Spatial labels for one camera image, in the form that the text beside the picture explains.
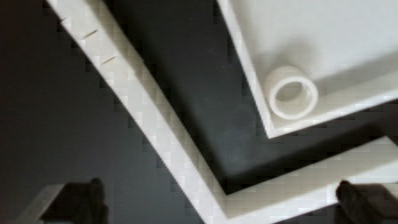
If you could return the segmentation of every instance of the black surface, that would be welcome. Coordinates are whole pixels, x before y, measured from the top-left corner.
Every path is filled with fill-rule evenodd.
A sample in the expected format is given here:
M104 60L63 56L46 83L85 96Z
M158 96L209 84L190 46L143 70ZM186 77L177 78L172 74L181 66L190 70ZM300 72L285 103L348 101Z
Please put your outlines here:
M214 0L104 2L225 193L396 135L394 102L269 140Z
M56 29L38 0L0 1L0 223L46 185L99 177L111 224L197 224L138 127Z

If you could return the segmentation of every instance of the white frame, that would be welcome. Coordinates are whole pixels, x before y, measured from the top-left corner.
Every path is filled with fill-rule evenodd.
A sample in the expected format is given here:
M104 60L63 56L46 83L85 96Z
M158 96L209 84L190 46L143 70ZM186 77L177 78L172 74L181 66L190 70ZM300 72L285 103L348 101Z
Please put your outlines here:
M273 223L325 207L335 203L333 189L342 178L355 183L398 181L398 149L383 137L314 165L225 195L102 2L47 2L207 224Z
M250 92L253 96L253 102L255 102L255 106L259 110L259 117L262 121L264 132L266 132L268 138L275 138L277 136L282 136L284 134L305 129L316 124L333 120L335 118L346 116L348 114L355 113L365 108L394 100L398 98L398 88L396 88L396 85L390 85L390 83L398 83L398 71L390 71L385 74L374 74L378 76L373 77L373 79L367 80L365 82L360 82L357 80L349 88L342 88L337 92L328 92L330 87L335 88L337 86L344 85L344 83L349 82L349 77L342 77L342 78L339 77L332 80L332 82L323 83L317 86L317 91L323 92L323 94L319 94L317 96L319 97L317 105L314 107L312 112L303 118L296 120L284 120L273 114L268 108L264 91L262 91L262 86L264 86L262 82L266 81L266 79L262 80L264 74L261 74L261 72L264 71L261 71L261 69L255 69L257 68L255 61L253 61L255 54L250 52L250 47L257 49L261 48L261 46L257 44L248 47L250 43L246 42L246 40L250 35L253 34L248 33L248 31L243 29L245 27L239 26L239 22L243 23L243 25L248 25L250 22L241 21L243 20L241 17L245 17L246 14L243 15L239 14L237 12L239 8L237 6L234 6L236 2L246 3L248 1L218 0L225 24L229 28L232 42L234 42L236 53L237 53L241 67L245 71L245 77L248 81ZM269 2L269 0L257 0L257 2L266 3ZM259 21L255 21L259 25L261 25L261 20L266 20L266 14L261 14L261 15L262 17L257 18Z

